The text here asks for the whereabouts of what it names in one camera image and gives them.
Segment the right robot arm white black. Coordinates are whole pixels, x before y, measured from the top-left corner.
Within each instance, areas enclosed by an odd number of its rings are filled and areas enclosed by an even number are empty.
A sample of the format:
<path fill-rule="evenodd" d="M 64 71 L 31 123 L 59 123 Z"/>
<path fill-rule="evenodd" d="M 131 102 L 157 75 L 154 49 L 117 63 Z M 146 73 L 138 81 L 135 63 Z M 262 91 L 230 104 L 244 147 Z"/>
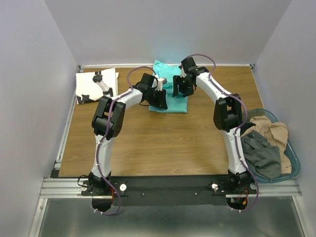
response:
<path fill-rule="evenodd" d="M 192 55 L 183 59 L 179 68 L 181 74 L 173 77 L 172 96 L 191 96 L 200 87 L 214 102 L 213 121 L 222 133 L 229 161 L 227 187 L 230 192 L 237 194 L 252 180 L 240 139 L 240 129 L 245 124 L 242 118 L 245 104 L 238 94 L 230 93 L 214 79 L 213 71 L 199 67 Z"/>

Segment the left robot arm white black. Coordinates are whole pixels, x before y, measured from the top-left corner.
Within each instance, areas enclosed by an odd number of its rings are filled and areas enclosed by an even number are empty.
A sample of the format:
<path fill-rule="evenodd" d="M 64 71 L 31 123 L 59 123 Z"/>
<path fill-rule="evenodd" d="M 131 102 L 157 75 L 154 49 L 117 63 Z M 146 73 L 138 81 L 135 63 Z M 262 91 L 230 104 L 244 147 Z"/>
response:
<path fill-rule="evenodd" d="M 103 96 L 92 119 L 96 139 L 95 160 L 88 175 L 88 183 L 99 195 L 106 194 L 113 186 L 110 183 L 111 156 L 115 138 L 123 125 L 125 111 L 134 105 L 147 101 L 150 106 L 167 109 L 166 78 L 144 73 L 136 85 L 115 96 Z"/>

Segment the teal t shirt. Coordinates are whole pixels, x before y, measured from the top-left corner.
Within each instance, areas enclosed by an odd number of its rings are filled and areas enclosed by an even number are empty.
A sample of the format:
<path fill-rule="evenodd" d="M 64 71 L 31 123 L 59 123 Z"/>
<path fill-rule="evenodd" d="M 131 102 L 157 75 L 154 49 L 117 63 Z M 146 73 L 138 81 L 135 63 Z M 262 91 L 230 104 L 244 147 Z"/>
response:
<path fill-rule="evenodd" d="M 167 109 L 160 109 L 154 106 L 149 106 L 149 111 L 158 113 L 187 113 L 188 112 L 188 98 L 178 94 L 176 97 L 173 93 L 173 76 L 179 76 L 181 70 L 178 65 L 170 66 L 158 60 L 154 62 L 153 70 L 160 78 L 166 78 L 167 83 L 163 85 L 166 90 L 166 104 Z"/>

